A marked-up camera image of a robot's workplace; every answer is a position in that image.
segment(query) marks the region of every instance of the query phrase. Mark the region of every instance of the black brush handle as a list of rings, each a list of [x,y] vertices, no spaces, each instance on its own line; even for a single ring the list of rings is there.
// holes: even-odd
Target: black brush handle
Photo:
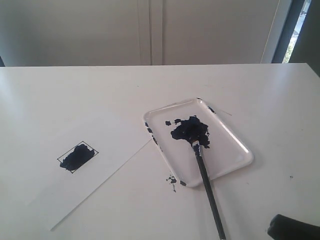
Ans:
[[[214,197],[214,194],[212,192],[212,188],[211,188],[211,185],[210,185],[210,179],[209,179],[208,174],[207,174],[206,166],[205,166],[204,160],[203,160],[203,158],[202,158],[202,156],[200,154],[200,146],[199,146],[199,144],[196,144],[192,148],[193,148],[193,150],[195,152],[196,161],[198,162],[198,165],[199,165],[199,169],[200,169],[200,173],[201,173],[201,176],[202,176],[203,184],[204,184],[205,191],[206,191],[206,194],[207,194],[208,199],[209,199],[210,207],[211,207],[211,210],[212,210],[212,214],[213,214],[213,218],[214,218],[214,221],[215,221],[216,228],[217,228],[218,233],[219,233],[219,237],[220,237],[221,240],[225,240],[226,239],[226,235],[225,235],[224,227],[222,225],[221,218],[220,218],[220,215],[219,215],[219,211],[218,211],[218,208],[217,208],[217,204],[216,204],[216,201],[215,201],[215,197]]]

